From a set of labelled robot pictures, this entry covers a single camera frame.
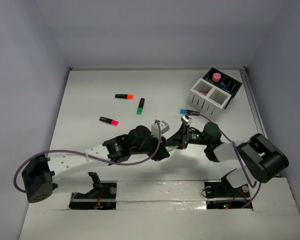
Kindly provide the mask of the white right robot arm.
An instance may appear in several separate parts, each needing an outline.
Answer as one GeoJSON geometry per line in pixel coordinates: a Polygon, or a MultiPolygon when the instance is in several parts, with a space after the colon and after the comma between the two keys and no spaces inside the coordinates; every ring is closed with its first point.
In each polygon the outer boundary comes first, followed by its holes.
{"type": "Polygon", "coordinates": [[[226,174],[220,183],[225,196],[232,196],[245,184],[265,184],[289,166],[288,158],[260,133],[239,143],[222,142],[222,135],[219,126],[213,122],[206,123],[203,131],[183,123],[165,144],[178,149],[186,149],[189,144],[205,146],[205,156],[214,163],[237,160],[240,168],[226,174]]]}

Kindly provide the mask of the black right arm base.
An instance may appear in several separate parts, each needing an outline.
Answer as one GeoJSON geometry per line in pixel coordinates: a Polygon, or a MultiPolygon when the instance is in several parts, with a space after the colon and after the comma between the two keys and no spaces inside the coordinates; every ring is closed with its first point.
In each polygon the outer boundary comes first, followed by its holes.
{"type": "Polygon", "coordinates": [[[232,198],[243,197],[249,198],[250,191],[247,184],[233,188],[226,177],[234,172],[232,170],[225,174],[220,181],[209,181],[204,183],[204,188],[201,191],[201,195],[206,199],[214,199],[214,198],[232,198]]]}

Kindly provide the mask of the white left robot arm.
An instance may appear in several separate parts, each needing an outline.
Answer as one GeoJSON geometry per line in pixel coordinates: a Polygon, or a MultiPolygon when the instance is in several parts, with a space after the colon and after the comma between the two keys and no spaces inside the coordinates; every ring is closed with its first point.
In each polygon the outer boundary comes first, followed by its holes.
{"type": "Polygon", "coordinates": [[[102,184],[93,168],[102,166],[130,166],[132,155],[146,155],[134,162],[160,161],[170,156],[164,133],[170,129],[159,121],[151,128],[139,125],[127,134],[104,141],[101,145],[84,150],[48,150],[30,157],[22,166],[21,174],[27,201],[31,204],[49,198],[52,194],[79,192],[94,198],[102,184]]]}

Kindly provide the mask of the green folding marker pen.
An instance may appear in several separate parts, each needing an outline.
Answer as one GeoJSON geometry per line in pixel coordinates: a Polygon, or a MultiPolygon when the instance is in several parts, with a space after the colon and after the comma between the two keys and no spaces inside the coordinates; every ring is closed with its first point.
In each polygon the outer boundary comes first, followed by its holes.
{"type": "Polygon", "coordinates": [[[167,150],[168,153],[170,153],[170,152],[172,152],[173,150],[175,150],[177,148],[178,148],[178,146],[167,146],[166,150],[167,150]]]}

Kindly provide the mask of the orange highlighter black body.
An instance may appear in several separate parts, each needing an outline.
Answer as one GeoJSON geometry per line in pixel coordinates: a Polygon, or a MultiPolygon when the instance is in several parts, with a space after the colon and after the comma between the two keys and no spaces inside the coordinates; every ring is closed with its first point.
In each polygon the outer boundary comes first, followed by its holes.
{"type": "Polygon", "coordinates": [[[134,95],[133,94],[115,94],[115,98],[132,100],[134,98],[134,95]]]}

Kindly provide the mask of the green highlighter black body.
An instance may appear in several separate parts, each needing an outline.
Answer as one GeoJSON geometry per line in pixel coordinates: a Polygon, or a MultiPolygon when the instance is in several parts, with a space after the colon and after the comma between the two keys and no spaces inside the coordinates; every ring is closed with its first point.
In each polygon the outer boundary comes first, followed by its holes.
{"type": "Polygon", "coordinates": [[[144,104],[145,104],[145,99],[141,98],[140,101],[139,101],[138,107],[137,107],[137,112],[136,112],[138,115],[142,114],[143,108],[144,108],[144,104]]]}

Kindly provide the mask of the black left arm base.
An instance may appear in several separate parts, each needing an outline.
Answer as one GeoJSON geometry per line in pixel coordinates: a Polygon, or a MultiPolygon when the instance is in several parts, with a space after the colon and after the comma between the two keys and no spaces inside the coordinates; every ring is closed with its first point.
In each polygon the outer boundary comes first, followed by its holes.
{"type": "Polygon", "coordinates": [[[73,192],[69,201],[71,210],[115,210],[117,182],[101,181],[96,172],[89,172],[92,189],[87,193],[73,192]]]}

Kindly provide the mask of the pink highlighter black body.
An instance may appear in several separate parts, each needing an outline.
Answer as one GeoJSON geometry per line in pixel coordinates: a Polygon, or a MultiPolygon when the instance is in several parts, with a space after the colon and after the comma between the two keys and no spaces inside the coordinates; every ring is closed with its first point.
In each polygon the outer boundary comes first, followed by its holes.
{"type": "Polygon", "coordinates": [[[111,119],[111,118],[107,118],[107,117],[103,117],[101,116],[99,118],[99,121],[103,122],[103,123],[107,123],[113,126],[118,126],[119,122],[117,120],[111,119]]]}

